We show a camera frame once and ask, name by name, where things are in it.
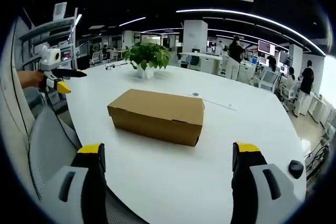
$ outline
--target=computer mouse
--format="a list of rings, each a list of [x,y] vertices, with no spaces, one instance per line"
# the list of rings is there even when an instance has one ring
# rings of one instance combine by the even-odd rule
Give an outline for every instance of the computer mouse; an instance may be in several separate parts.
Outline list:
[[[296,179],[300,178],[303,173],[304,166],[296,160],[292,160],[288,166],[289,173]]]

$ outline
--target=white flower pot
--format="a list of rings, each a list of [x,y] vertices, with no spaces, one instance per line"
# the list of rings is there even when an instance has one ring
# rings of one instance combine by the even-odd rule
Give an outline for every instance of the white flower pot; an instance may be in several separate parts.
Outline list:
[[[142,79],[149,79],[154,76],[154,68],[150,67],[147,63],[147,67],[145,70],[142,69],[140,65],[137,66],[138,76]]]

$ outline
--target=black ceiling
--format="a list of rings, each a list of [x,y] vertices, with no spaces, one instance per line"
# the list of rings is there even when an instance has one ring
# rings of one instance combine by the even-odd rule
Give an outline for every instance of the black ceiling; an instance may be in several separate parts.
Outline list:
[[[254,0],[253,3],[234,0],[28,0],[25,8],[35,25],[52,20],[55,3],[68,2],[67,16],[73,15],[75,7],[82,19],[77,26],[77,38],[84,34],[120,34],[123,30],[144,31],[159,28],[181,27],[186,19],[200,19],[203,17],[222,17],[242,20],[262,25],[285,34],[300,44],[309,48],[312,53],[318,51],[305,40],[291,32],[273,24],[241,15],[223,13],[176,13],[179,9],[217,8],[237,10],[272,19],[284,24],[302,35],[310,38],[326,38],[328,34],[327,16],[317,0]],[[146,17],[122,27],[119,24],[130,20]],[[270,40],[277,44],[290,42],[290,39],[255,25],[230,20],[205,19],[212,29],[230,30]],[[88,30],[92,25],[105,25],[98,30]],[[232,36],[223,32],[209,32],[211,36],[217,34]]]

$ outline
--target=human hand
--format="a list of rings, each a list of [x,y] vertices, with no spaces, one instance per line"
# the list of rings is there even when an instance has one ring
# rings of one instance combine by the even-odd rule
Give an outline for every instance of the human hand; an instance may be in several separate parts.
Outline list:
[[[44,79],[44,74],[40,71],[18,71],[17,76],[23,89],[26,87],[38,88],[40,82]]]

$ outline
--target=cardboard box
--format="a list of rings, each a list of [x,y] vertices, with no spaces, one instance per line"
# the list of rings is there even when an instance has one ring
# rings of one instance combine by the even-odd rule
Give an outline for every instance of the cardboard box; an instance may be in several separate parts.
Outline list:
[[[130,89],[108,105],[116,128],[195,146],[203,125],[203,100]]]

